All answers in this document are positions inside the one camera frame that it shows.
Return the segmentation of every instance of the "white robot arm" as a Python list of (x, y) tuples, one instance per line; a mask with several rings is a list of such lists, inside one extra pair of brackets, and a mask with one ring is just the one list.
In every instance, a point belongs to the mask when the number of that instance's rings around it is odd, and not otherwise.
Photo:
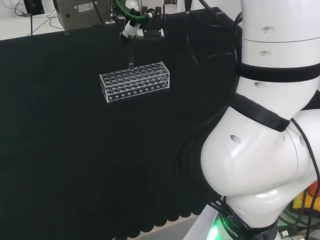
[[(241, 76), (236, 94), (251, 103), (248, 108), (267, 110), (284, 121), (294, 118), (320, 166), (320, 109), (301, 111), (316, 92), (319, 75), (297, 80), (287, 74), (306, 70), (306, 76), (309, 67), (319, 67), (320, 1), (241, 0), (241, 5), (242, 63), (253, 72), (256, 67), (261, 80)], [(261, 69), (270, 70), (270, 76), (286, 73), (283, 80), (266, 79)], [(206, 181), (251, 228), (272, 226), (293, 198), (317, 180), (297, 127), (290, 123), (277, 130), (265, 124), (266, 118), (261, 123), (250, 111), (230, 106), (201, 152)], [(220, 224), (219, 231), (225, 229)], [(224, 240), (239, 239), (232, 231), (227, 236)]]

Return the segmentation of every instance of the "black strap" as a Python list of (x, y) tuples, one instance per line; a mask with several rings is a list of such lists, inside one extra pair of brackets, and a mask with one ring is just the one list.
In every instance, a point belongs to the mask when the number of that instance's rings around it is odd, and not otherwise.
[(221, 212), (220, 220), (224, 230), (233, 240), (272, 240), (278, 234), (278, 220), (267, 227), (250, 229), (236, 227), (233, 223), (233, 216), (227, 217)]
[(295, 83), (316, 79), (320, 76), (320, 63), (294, 68), (260, 67), (237, 64), (235, 72), (246, 79), (270, 83)]
[(247, 118), (278, 132), (283, 132), (290, 124), (290, 120), (280, 117), (238, 93), (234, 94), (230, 107)]

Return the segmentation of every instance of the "red object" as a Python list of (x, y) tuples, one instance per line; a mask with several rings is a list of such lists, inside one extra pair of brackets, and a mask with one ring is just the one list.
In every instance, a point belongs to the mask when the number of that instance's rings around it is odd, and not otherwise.
[(318, 181), (315, 181), (309, 186), (308, 192), (311, 196), (314, 196), (316, 194), (317, 187), (318, 187)]

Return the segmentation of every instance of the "yellow object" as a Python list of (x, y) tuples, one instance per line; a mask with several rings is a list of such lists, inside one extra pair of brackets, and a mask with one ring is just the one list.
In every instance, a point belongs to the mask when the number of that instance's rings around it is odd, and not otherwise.
[[(301, 192), (298, 196), (293, 199), (293, 205), (292, 205), (292, 210), (299, 210), (302, 208), (302, 201), (304, 198), (304, 192)], [(305, 198), (305, 204), (304, 208), (309, 209), (311, 207), (311, 202), (312, 202), (312, 196), (307, 193), (306, 198)], [(313, 210), (316, 210), (320, 213), (320, 197), (317, 197), (314, 203), (314, 208)]]

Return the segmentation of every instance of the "black cloth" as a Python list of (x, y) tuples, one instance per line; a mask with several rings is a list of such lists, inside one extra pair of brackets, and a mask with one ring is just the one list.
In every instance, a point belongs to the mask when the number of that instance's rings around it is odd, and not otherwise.
[[(173, 165), (229, 99), (234, 63), (220, 55), (195, 67), (185, 13), (166, 18), (165, 39), (135, 42), (134, 64), (163, 61), (170, 89), (108, 104), (99, 74), (128, 68), (123, 23), (0, 42), (0, 239), (135, 237), (202, 211)], [(223, 28), (193, 24), (189, 39), (200, 60), (232, 52)]]

